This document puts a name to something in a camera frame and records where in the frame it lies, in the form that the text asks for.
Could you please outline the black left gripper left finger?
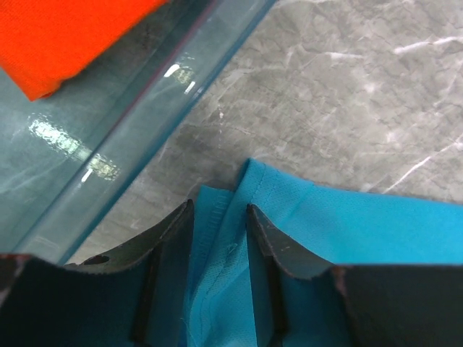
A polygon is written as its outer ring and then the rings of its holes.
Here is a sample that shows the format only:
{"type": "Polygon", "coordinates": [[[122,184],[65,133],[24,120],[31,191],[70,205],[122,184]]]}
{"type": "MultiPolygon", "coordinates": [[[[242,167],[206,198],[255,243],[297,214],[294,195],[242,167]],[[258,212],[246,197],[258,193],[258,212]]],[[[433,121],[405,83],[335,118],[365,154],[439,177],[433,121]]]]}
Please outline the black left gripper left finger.
{"type": "Polygon", "coordinates": [[[1,256],[3,346],[176,346],[194,205],[81,264],[1,256]]]}

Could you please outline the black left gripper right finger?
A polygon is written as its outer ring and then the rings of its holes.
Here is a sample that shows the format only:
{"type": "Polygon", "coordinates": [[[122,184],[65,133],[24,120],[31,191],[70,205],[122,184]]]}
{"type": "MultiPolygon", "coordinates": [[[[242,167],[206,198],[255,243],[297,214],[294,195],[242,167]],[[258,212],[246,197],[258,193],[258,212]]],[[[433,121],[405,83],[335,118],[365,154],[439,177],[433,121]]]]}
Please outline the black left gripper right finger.
{"type": "Polygon", "coordinates": [[[461,265],[336,265],[247,206],[259,346],[460,346],[461,265]]]}

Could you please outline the teal t-shirt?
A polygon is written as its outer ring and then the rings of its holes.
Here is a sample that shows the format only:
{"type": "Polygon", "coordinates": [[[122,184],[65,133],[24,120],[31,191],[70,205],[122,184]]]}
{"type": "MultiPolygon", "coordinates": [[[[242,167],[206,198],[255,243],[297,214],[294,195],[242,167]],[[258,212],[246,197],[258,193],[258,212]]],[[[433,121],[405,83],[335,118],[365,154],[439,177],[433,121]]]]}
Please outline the teal t-shirt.
{"type": "Polygon", "coordinates": [[[255,346],[246,208],[334,263],[462,263],[462,207],[319,186],[249,159],[234,191],[201,187],[181,346],[255,346]]]}

